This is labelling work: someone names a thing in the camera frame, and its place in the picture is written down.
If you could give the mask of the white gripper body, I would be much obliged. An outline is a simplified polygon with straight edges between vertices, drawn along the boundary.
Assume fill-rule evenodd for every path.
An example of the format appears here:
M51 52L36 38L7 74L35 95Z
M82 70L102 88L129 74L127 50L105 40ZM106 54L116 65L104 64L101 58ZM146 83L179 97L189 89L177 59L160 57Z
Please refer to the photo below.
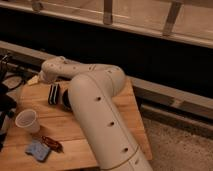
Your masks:
M27 81L29 86L35 85L38 83L50 84L54 81L54 76L50 73L41 71L38 75L33 76L31 79Z

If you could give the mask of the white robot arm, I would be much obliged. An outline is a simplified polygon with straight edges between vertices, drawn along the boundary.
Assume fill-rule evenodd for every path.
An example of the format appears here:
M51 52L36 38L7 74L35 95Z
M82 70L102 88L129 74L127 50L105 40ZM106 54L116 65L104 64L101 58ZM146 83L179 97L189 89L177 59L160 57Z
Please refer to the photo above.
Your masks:
M39 80L52 83L70 80L71 109L92 149L101 171L153 171L112 98L126 82L115 65L72 63L55 57L41 65Z

